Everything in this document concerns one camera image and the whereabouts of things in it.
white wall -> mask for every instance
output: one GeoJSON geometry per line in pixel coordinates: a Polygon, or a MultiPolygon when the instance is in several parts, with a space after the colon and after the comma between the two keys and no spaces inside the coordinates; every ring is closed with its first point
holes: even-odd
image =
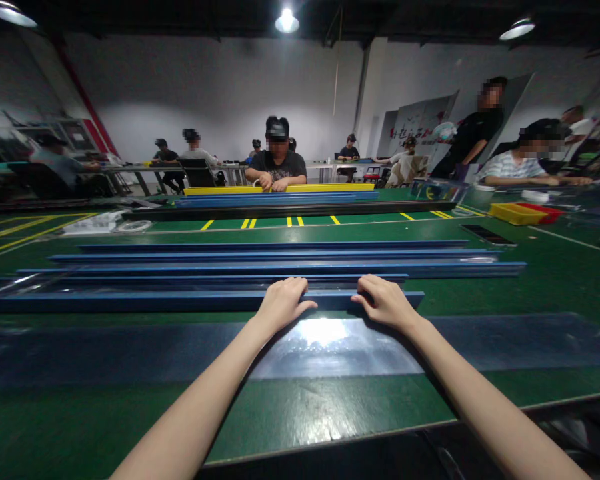
{"type": "MultiPolygon", "coordinates": [[[[42,121],[38,108],[56,116],[61,106],[20,37],[14,31],[1,34],[0,127],[11,125],[2,110],[25,123],[42,121]]],[[[0,128],[1,138],[9,136],[7,129],[0,128]]]]}
{"type": "MultiPolygon", "coordinates": [[[[543,117],[559,117],[586,100],[600,78],[600,57],[585,60],[585,54],[584,49],[571,48],[519,47],[510,51],[499,45],[388,43],[374,115],[382,118],[388,110],[450,95],[460,88],[450,118],[458,121],[475,110],[475,96],[487,78],[535,72],[500,137],[500,141],[514,140],[521,127],[543,117]]],[[[375,152],[379,133],[371,138],[375,138],[371,145],[375,152]]]]}
{"type": "Polygon", "coordinates": [[[220,159],[265,143],[269,115],[286,117],[307,162],[333,156],[353,128],[363,52],[343,43],[335,117],[337,49],[315,41],[68,35],[67,52],[125,161],[147,161],[155,138],[186,150],[183,128],[220,159]]]}

yellow plastic bin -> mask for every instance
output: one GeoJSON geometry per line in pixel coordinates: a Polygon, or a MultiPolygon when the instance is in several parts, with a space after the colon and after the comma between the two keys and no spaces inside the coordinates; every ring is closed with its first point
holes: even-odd
{"type": "Polygon", "coordinates": [[[547,214],[515,203],[492,203],[489,214],[512,225],[537,225],[547,214]]]}

workbench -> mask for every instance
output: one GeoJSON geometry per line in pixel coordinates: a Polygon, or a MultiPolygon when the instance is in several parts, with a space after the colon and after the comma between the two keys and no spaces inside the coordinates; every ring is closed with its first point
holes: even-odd
{"type": "MultiPolygon", "coordinates": [[[[380,191],[381,201],[409,199],[407,189],[380,191]]],[[[496,194],[491,201],[519,201],[496,194]]],[[[494,315],[572,311],[600,326],[600,227],[514,227],[485,215],[472,200],[453,211],[158,223],[138,235],[50,237],[71,218],[55,217],[0,236],[0,276],[49,267],[46,257],[78,253],[85,243],[235,243],[468,239],[476,223],[518,246],[502,261],[526,261],[518,278],[408,280],[426,298],[420,314],[494,315]]],[[[0,229],[35,220],[0,217],[0,229]]],[[[246,321],[251,313],[0,315],[0,327],[156,325],[246,321]]],[[[316,312],[315,317],[348,317],[316,312]]],[[[524,409],[600,399],[600,367],[494,371],[486,374],[524,409]]],[[[106,478],[186,385],[0,392],[0,478],[106,478]]],[[[243,461],[321,444],[368,439],[455,422],[427,375],[246,381],[224,421],[207,465],[243,461]]]]}

hand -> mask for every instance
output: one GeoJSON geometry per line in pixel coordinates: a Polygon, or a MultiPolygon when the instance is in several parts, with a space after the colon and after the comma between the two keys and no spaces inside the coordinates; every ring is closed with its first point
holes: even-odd
{"type": "Polygon", "coordinates": [[[529,183],[534,185],[550,185],[556,187],[560,185],[560,180],[553,177],[534,177],[529,179],[529,183]]]}
{"type": "Polygon", "coordinates": [[[273,186],[271,189],[273,191],[285,191],[288,186],[289,186],[289,179],[283,178],[283,179],[276,180],[275,182],[273,182],[273,186]]]}
{"type": "Polygon", "coordinates": [[[317,308],[314,301],[298,303],[307,292],[309,282],[306,278],[290,277],[272,284],[262,300],[260,310],[249,320],[263,329],[271,338],[278,330],[296,320],[305,310],[317,308]]]}
{"type": "Polygon", "coordinates": [[[272,184],[273,178],[269,172],[264,172],[260,175],[260,186],[262,187],[262,191],[269,191],[272,184]]]}
{"type": "Polygon", "coordinates": [[[371,320],[384,323],[402,332],[423,320],[405,297],[402,288],[396,283],[388,282],[375,275],[364,275],[358,279],[358,293],[358,295],[352,296],[351,300],[360,303],[371,320]],[[363,292],[372,296],[373,304],[360,295],[363,292]]]}

red plastic bin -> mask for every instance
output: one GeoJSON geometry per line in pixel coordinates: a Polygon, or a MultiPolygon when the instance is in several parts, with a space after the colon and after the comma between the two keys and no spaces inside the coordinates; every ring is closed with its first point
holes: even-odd
{"type": "Polygon", "coordinates": [[[550,209],[548,207],[543,207],[542,205],[534,205],[533,203],[518,203],[518,205],[546,213],[547,216],[543,217],[542,220],[540,220],[540,223],[554,223],[556,220],[558,220],[560,215],[564,215],[566,213],[562,210],[550,209]]]}

